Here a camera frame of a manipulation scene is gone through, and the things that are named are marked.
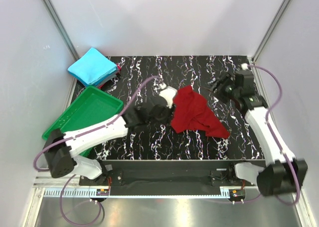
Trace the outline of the red t shirt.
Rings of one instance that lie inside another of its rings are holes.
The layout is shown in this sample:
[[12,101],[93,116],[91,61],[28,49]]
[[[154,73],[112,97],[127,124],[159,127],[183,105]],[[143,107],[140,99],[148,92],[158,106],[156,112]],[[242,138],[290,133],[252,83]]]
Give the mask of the red t shirt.
[[176,133],[186,130],[204,131],[208,137],[227,139],[230,133],[207,105],[207,100],[191,86],[177,91],[173,99],[175,111],[171,127]]

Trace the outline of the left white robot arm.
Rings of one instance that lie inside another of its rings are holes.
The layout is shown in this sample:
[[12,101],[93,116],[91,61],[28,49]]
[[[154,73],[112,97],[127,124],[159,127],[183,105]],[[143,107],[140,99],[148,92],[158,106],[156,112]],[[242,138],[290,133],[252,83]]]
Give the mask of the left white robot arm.
[[122,114],[74,131],[52,131],[43,148],[51,177],[80,175],[96,185],[103,185],[109,176],[105,165],[81,153],[103,142],[125,137],[131,131],[140,131],[151,122],[167,124],[172,117],[176,94],[175,88],[162,83],[157,96],[137,106],[129,105]]

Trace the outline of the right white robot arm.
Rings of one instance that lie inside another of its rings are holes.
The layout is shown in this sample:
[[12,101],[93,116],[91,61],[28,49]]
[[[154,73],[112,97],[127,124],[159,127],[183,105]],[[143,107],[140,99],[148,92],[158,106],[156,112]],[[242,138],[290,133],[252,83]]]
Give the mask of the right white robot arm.
[[301,188],[308,170],[304,159],[297,159],[285,144],[270,116],[271,110],[282,98],[282,88],[276,101],[269,106],[254,88],[253,65],[243,63],[234,74],[223,73],[209,89],[222,102],[233,102],[253,130],[264,154],[266,167],[251,162],[240,162],[230,166],[226,179],[231,185],[243,180],[255,185],[264,197],[282,194],[300,198]]

